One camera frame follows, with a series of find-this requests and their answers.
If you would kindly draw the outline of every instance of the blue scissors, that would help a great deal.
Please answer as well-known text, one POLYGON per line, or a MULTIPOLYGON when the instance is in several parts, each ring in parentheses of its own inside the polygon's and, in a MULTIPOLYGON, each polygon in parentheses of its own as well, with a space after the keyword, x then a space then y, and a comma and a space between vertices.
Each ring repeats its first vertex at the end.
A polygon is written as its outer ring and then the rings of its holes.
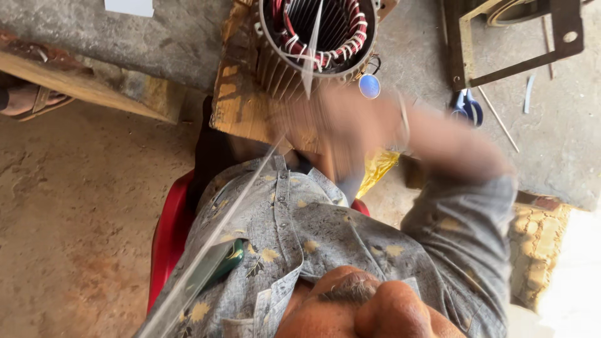
POLYGON ((452 115, 461 115, 473 122, 476 127, 480 127, 482 125, 484 118, 482 115, 482 107, 480 107, 478 101, 474 99, 470 89, 462 89, 459 92, 459 97, 457 98, 457 102, 455 103, 455 107, 453 107, 453 112, 451 113, 451 116, 452 115))

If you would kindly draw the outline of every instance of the mustache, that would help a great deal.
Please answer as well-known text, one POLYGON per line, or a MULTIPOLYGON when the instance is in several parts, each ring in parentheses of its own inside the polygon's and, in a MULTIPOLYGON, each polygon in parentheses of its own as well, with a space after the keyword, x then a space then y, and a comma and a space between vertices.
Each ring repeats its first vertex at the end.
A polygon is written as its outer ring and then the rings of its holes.
POLYGON ((328 292, 319 294, 320 301, 340 304, 363 305, 367 303, 375 294, 379 285, 366 283, 365 280, 353 281, 347 280, 341 286, 328 292))

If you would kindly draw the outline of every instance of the bolt hole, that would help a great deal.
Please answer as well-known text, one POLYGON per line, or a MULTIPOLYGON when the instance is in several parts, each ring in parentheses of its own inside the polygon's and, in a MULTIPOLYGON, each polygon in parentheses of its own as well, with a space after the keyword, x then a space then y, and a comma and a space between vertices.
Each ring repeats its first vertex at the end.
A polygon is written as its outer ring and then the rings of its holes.
POLYGON ((574 42, 577 38, 578 38, 577 32, 574 32, 574 31, 568 32, 564 35, 564 42, 565 43, 574 42))

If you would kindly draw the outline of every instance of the yellow plastic bag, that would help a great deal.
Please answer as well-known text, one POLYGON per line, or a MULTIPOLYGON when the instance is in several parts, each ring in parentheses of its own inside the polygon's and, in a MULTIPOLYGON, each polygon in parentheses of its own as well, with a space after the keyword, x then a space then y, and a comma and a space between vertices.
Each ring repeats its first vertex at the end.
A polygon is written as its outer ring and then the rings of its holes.
POLYGON ((400 152, 392 150, 377 149, 372 154, 365 156, 365 176, 359 187, 356 198, 361 198, 365 193, 379 181, 390 168, 398 163, 400 152))

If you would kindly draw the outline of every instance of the white paper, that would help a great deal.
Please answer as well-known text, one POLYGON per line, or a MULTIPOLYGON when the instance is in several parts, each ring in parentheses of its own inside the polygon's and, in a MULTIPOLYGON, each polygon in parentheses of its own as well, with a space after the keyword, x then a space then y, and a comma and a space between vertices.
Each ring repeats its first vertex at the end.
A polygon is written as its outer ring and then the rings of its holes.
POLYGON ((105 10, 137 16, 152 17, 152 0, 105 0, 105 10))

